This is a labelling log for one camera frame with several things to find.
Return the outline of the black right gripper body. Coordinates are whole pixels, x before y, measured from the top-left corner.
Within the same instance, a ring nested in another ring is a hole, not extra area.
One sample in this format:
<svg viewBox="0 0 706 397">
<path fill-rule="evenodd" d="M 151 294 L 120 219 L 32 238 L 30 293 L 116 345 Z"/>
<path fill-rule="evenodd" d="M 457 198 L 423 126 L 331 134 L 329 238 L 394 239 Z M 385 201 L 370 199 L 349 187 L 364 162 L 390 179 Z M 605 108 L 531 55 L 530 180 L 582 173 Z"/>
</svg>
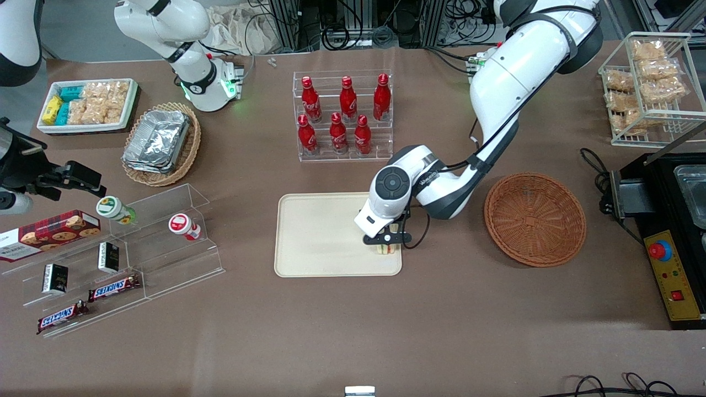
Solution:
<svg viewBox="0 0 706 397">
<path fill-rule="evenodd" d="M 27 194 L 25 184 L 45 178 L 54 181 L 58 189 L 65 189 L 60 166 L 50 163 L 46 157 L 46 145 L 15 131 L 8 123 L 8 119 L 2 119 L 2 188 Z"/>
</svg>

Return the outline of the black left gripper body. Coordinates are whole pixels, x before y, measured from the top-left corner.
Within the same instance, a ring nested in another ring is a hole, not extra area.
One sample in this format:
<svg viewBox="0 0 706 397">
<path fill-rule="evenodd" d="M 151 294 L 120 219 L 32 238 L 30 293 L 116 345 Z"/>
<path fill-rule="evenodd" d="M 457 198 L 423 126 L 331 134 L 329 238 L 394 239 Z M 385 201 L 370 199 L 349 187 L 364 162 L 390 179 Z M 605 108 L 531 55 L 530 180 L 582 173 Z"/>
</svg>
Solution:
<svg viewBox="0 0 706 397">
<path fill-rule="evenodd" d="M 403 221 L 399 219 L 381 229 L 374 237 L 364 235 L 362 241 L 366 245 L 402 245 L 411 243 L 413 236 L 403 231 Z"/>
</svg>

